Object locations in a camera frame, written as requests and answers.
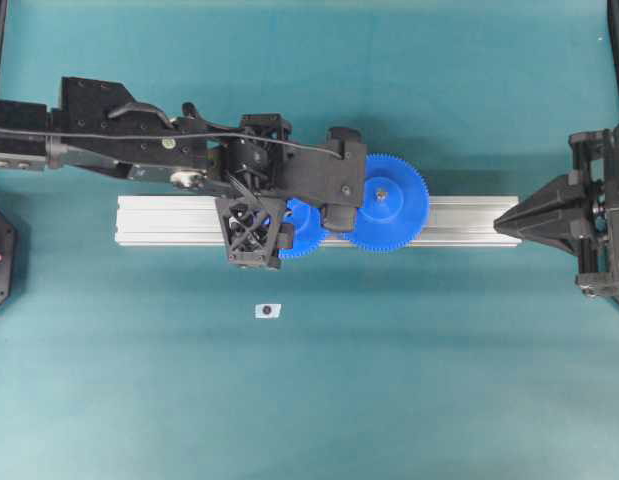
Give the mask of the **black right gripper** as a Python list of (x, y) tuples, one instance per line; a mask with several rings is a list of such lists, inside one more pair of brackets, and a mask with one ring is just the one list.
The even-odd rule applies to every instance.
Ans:
[(498, 233), (578, 257), (582, 293), (619, 309), (619, 124), (570, 137), (573, 166), (494, 221)]

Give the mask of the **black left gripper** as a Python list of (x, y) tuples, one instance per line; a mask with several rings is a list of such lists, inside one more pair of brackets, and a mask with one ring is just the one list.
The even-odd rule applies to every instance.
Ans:
[[(208, 195), (216, 199), (228, 261), (242, 268), (279, 270), (280, 251), (291, 249), (295, 227), (285, 221), (287, 202), (297, 198), (315, 207), (337, 205), (338, 195), (331, 184), (333, 166), (339, 154), (326, 148), (284, 146), (292, 125), (281, 114), (249, 114), (238, 126), (208, 123), (216, 137), (215, 164), (208, 170)], [(281, 194), (276, 186), (281, 163)], [(237, 181), (254, 196), (249, 201), (235, 186)]]

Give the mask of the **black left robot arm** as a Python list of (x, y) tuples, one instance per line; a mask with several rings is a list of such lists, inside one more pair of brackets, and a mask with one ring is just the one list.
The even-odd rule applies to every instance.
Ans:
[(172, 118), (120, 83), (66, 77), (56, 108), (0, 100), (0, 168), (68, 165), (211, 197), (228, 261), (276, 269), (296, 240), (291, 202), (314, 208), (326, 230), (348, 231), (365, 166), (357, 132), (332, 128), (318, 146), (297, 143), (291, 133), (278, 114), (225, 126), (188, 102)]

